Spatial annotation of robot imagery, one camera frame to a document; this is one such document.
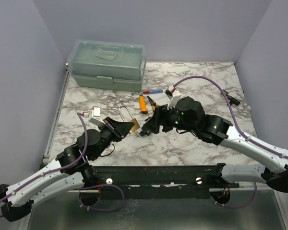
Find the black padlock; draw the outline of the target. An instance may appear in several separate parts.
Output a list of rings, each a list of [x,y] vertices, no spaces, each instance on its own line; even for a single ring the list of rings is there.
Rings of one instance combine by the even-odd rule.
[[[143,126],[141,127],[140,135],[141,137],[149,136],[153,133],[155,126],[152,121],[152,116],[145,119]]]

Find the brass padlock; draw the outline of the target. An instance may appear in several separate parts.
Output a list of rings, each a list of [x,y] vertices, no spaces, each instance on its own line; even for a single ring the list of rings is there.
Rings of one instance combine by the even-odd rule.
[[[122,105],[122,106],[120,106],[120,107],[118,108],[119,115],[120,115],[120,117],[122,118],[123,122],[126,121],[125,118],[124,118],[124,116],[123,116],[123,114],[121,113],[121,110],[122,110],[123,108],[127,110],[128,114],[129,114],[130,117],[131,117],[130,122],[132,122],[132,123],[134,124],[133,127],[131,128],[131,130],[129,131],[129,133],[134,133],[134,132],[136,132],[136,131],[140,128],[140,125],[139,125],[138,121],[137,121],[137,120],[133,117],[133,115],[131,114],[129,108],[126,107],[126,106],[124,106],[124,105]]]

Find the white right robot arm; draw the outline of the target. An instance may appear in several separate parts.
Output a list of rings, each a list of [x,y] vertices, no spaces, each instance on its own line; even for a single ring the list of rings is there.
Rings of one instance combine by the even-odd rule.
[[[142,126],[142,135],[183,130],[199,140],[235,150],[257,161],[255,165],[222,164],[212,174],[215,187],[238,182],[253,182],[288,193],[288,149],[277,148],[245,132],[217,115],[207,115],[200,102],[191,97],[178,100],[175,107],[157,106],[151,118]]]

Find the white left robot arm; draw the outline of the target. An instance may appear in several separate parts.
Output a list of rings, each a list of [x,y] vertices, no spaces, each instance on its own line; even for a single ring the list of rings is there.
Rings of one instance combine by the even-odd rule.
[[[0,185],[1,217],[9,222],[27,216],[32,207],[57,194],[100,185],[93,166],[112,142],[123,140],[134,126],[106,117],[98,129],[84,129],[76,142],[28,178],[13,185]]]

